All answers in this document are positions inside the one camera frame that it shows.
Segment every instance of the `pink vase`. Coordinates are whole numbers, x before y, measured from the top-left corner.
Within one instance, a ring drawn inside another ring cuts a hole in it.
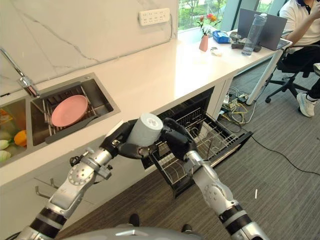
[[[209,38],[208,35],[203,35],[202,36],[202,39],[201,39],[201,42],[200,42],[200,46],[199,46],[199,49],[201,51],[206,52],[208,50],[208,38]]]

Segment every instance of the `stainless steel sink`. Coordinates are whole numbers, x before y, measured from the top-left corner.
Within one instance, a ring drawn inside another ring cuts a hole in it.
[[[88,109],[84,117],[68,127],[53,126],[51,114],[55,107],[64,99],[79,94],[88,100]],[[24,122],[24,129],[27,131],[25,155],[120,112],[94,73],[49,87],[40,92],[40,98],[26,96],[4,107],[12,109],[8,112]]]
[[[10,140],[18,132],[26,129],[26,100],[24,98],[0,106],[2,120],[0,124],[0,140]],[[11,158],[24,152],[27,148],[11,143],[5,151],[11,154]]]
[[[51,123],[54,109],[63,100],[73,95],[83,95],[88,100],[88,109],[84,117],[68,127],[56,127]],[[88,124],[99,122],[119,112],[118,107],[102,86],[94,73],[74,78],[54,88],[47,89],[30,102],[32,144],[37,146],[43,142],[50,144]]]

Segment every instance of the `human hand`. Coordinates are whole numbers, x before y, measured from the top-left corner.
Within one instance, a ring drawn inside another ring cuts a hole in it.
[[[313,20],[320,19],[320,2],[315,3],[309,16]]]

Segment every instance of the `metal rack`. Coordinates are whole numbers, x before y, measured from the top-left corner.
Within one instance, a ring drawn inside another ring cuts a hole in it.
[[[52,113],[54,112],[55,108],[65,99],[74,96],[74,95],[83,95],[88,101],[87,111],[85,112],[84,116],[78,121],[81,122],[85,119],[91,117],[98,117],[94,107],[92,106],[84,88],[81,85],[74,86],[73,88],[67,89],[64,92],[59,92],[55,95],[51,95],[50,97],[42,99],[42,108],[43,108],[43,115],[44,115],[44,122],[48,125],[48,130],[50,136],[55,135],[56,133],[67,129],[70,126],[65,127],[58,127],[54,126],[51,121]]]
[[[198,153],[204,160],[211,162],[211,167],[235,153],[252,135],[249,132],[237,137],[201,108],[176,121],[192,135]],[[158,142],[150,158],[172,187],[176,197],[193,184],[186,174],[185,162],[172,154],[166,142]]]

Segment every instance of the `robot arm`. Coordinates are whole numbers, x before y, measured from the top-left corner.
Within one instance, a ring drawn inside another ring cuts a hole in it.
[[[93,151],[88,148],[81,162],[74,165],[65,182],[48,200],[30,226],[18,235],[18,240],[54,239],[68,218],[80,204],[86,190],[91,187],[97,175],[104,179],[111,177],[112,167],[108,165],[118,154],[132,159],[141,159],[149,154],[148,147],[127,144],[126,140],[136,121],[120,122],[100,145]]]
[[[184,169],[200,188],[207,205],[214,210],[233,240],[269,240],[256,222],[253,222],[230,189],[218,178],[209,162],[197,152],[188,131],[173,119],[164,120],[161,137],[175,155],[185,162]]]

